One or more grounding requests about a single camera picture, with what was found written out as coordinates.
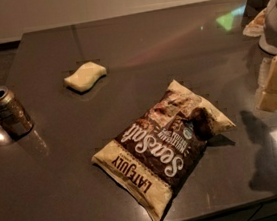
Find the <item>opened metal soda can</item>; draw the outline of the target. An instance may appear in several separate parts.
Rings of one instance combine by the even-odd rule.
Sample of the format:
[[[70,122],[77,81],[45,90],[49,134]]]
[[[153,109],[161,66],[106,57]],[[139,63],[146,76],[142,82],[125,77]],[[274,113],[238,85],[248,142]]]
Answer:
[[[28,134],[34,126],[27,110],[6,86],[0,86],[0,125],[13,139]]]

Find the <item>light snack packet background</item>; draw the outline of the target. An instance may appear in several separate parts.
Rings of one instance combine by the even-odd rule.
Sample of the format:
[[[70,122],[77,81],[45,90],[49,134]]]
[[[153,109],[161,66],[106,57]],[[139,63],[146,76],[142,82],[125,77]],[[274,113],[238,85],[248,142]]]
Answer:
[[[248,23],[243,29],[244,36],[257,37],[264,34],[264,23],[265,23],[266,9],[263,9],[255,16],[250,23]]]

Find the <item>brown sea salt chip bag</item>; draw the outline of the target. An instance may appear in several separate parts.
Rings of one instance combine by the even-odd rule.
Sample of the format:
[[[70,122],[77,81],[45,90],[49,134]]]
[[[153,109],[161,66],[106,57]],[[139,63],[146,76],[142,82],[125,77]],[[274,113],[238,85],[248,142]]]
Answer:
[[[171,81],[159,103],[91,162],[131,193],[152,221],[162,221],[207,141],[234,126],[207,99]]]

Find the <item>pale yellow sponge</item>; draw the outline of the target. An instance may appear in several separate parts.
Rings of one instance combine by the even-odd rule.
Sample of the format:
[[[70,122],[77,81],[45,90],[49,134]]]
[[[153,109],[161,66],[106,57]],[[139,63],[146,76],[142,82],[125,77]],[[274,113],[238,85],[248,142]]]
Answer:
[[[80,92],[92,89],[95,83],[107,74],[106,68],[95,62],[82,64],[71,76],[64,79],[66,87]]]

